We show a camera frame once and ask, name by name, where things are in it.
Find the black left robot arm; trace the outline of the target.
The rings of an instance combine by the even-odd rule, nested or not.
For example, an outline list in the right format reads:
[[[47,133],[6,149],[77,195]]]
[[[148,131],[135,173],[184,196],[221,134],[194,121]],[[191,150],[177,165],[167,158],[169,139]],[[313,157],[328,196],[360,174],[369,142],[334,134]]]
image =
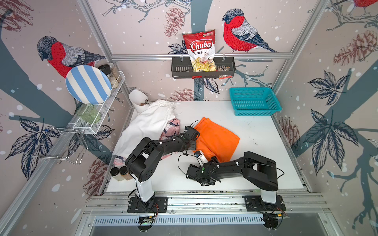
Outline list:
[[[126,167],[136,182],[136,196],[144,204],[152,204],[155,193],[150,178],[161,158],[173,152],[186,152],[200,137],[200,132],[187,126],[184,132],[165,140],[143,138],[126,160]]]

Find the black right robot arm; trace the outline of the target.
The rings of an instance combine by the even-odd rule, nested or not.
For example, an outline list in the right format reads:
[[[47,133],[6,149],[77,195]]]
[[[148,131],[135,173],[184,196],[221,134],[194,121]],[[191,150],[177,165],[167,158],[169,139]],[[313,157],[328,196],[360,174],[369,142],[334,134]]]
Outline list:
[[[276,204],[278,191],[277,164],[274,160],[251,151],[244,156],[228,162],[220,163],[212,157],[207,163],[199,166],[191,164],[186,178],[201,184],[201,186],[215,185],[226,178],[238,178],[251,182],[261,190],[261,200],[266,204]]]

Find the orange shorts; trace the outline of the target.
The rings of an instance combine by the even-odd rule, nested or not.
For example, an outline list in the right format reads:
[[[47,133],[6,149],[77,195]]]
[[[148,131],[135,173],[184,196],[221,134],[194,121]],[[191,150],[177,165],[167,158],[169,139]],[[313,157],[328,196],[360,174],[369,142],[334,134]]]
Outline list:
[[[208,161],[213,156],[220,163],[231,160],[240,141],[237,135],[208,118],[202,118],[195,129],[200,133],[195,151],[202,151]]]

